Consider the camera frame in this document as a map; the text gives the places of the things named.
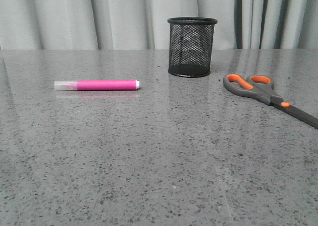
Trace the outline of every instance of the speckled gray table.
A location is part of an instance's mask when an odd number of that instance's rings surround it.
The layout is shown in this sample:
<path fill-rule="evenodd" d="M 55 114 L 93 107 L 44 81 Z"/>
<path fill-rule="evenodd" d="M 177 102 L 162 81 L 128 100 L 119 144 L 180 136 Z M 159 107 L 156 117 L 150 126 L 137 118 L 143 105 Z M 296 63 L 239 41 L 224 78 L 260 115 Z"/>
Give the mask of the speckled gray table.
<path fill-rule="evenodd" d="M 168 51 L 0 51 L 0 225 L 318 224 L 318 130 L 228 92 L 270 75 L 318 116 L 318 50 L 225 50 L 211 74 Z M 54 92 L 137 78 L 138 91 Z"/>

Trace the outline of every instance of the black mesh pen holder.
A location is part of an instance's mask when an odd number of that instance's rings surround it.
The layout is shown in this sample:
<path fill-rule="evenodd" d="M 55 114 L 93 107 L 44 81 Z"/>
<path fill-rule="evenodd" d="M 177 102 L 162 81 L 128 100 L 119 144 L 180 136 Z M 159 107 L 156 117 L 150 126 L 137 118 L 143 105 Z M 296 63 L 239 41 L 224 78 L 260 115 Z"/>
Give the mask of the black mesh pen holder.
<path fill-rule="evenodd" d="M 203 77 L 210 74 L 216 19 L 174 17 L 170 23 L 169 69 L 172 75 Z"/>

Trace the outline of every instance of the scissor blade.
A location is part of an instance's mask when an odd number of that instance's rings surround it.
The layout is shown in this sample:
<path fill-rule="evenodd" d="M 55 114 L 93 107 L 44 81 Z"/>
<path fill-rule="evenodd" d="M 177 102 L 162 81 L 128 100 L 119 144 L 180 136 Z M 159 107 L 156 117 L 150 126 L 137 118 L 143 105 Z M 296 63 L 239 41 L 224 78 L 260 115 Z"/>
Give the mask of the scissor blade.
<path fill-rule="evenodd" d="M 284 108 L 277 104 L 273 104 L 273 106 L 318 129 L 318 118 L 315 118 L 299 108 L 296 108 L 293 105 L 290 105 L 288 108 Z"/>

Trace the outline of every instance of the mesh cup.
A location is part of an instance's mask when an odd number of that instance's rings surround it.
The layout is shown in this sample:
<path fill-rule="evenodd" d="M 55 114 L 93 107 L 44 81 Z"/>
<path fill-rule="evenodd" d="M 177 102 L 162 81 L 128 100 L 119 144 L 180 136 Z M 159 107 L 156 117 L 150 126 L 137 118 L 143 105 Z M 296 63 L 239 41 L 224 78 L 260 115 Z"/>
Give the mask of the mesh cup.
<path fill-rule="evenodd" d="M 169 69 L 172 75 L 203 77 L 210 74 L 216 19 L 174 17 L 170 23 Z"/>

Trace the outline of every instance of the pink marker barrel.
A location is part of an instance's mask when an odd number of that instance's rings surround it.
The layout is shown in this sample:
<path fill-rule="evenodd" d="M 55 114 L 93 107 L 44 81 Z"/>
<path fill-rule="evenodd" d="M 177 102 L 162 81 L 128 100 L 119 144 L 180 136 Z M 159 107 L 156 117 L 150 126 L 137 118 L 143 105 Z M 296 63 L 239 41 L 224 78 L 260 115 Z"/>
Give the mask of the pink marker barrel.
<path fill-rule="evenodd" d="M 136 79 L 78 80 L 78 90 L 136 90 Z"/>

